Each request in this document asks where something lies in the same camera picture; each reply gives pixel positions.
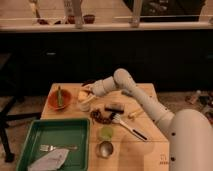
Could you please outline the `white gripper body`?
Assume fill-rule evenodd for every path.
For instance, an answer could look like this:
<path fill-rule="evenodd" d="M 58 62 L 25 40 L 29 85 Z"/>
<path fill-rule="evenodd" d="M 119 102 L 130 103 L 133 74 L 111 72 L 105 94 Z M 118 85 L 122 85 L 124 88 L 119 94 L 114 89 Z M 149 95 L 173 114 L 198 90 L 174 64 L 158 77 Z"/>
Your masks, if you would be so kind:
<path fill-rule="evenodd" d="M 91 88 L 93 94 L 99 97 L 104 96 L 112 91 L 115 91 L 116 89 L 117 86 L 112 76 L 95 81 Z"/>

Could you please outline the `translucent yellowish gripper finger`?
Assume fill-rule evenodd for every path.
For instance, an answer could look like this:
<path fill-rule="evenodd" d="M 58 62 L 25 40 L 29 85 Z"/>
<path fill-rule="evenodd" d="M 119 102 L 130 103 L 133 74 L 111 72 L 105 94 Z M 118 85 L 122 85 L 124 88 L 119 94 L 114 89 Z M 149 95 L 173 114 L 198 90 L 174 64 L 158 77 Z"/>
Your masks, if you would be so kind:
<path fill-rule="evenodd" d="M 82 89 L 87 90 L 87 91 L 92 91 L 92 87 L 93 87 L 92 84 L 87 84 L 87 85 L 83 86 Z"/>
<path fill-rule="evenodd" d="M 88 97 L 87 97 L 85 100 L 83 100 L 81 103 L 82 103 L 82 104 L 89 103 L 89 102 L 92 101 L 94 98 L 96 98 L 95 95 L 88 96 Z"/>

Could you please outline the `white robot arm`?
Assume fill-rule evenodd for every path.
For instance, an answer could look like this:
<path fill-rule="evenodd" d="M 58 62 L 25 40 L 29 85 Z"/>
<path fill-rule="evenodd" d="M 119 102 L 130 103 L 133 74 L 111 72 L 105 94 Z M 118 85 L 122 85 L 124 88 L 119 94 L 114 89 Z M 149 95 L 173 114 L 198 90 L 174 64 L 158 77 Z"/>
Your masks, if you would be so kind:
<path fill-rule="evenodd" d="M 130 93 L 169 140 L 169 171 L 213 171 L 213 126 L 201 112 L 182 109 L 173 113 L 140 88 L 124 68 L 85 89 L 99 97 L 116 90 Z"/>

